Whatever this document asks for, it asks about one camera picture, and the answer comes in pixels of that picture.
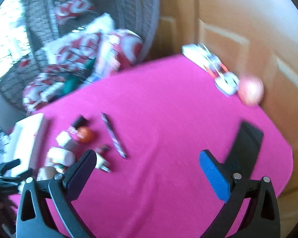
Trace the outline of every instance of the blue gripper pad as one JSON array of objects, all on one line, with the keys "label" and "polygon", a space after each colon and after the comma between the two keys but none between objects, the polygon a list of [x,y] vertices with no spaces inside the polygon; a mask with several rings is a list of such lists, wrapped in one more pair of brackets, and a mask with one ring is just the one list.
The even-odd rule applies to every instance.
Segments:
[{"label": "blue gripper pad", "polygon": [[199,161],[207,180],[210,182],[214,192],[216,193],[216,196],[218,199],[223,200],[226,203],[231,195],[229,183],[205,151],[200,153]]}]

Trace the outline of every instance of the pink tablecloth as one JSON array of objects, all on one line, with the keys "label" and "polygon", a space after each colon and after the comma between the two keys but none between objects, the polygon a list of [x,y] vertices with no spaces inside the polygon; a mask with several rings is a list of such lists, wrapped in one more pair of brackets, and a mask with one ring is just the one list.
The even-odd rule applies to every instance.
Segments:
[{"label": "pink tablecloth", "polygon": [[[182,55],[146,63],[58,100],[41,112],[51,119],[42,149],[82,114],[97,139],[85,149],[112,146],[99,113],[105,112],[126,148],[105,156],[112,173],[95,170],[79,199],[78,214],[97,238],[198,238],[223,206],[199,166],[209,149],[223,162],[243,119],[264,132],[253,179],[269,176],[279,195],[292,172],[292,151],[259,107],[226,97],[213,79]],[[232,227],[233,234],[246,202]],[[57,225],[63,233],[60,219]]]}]

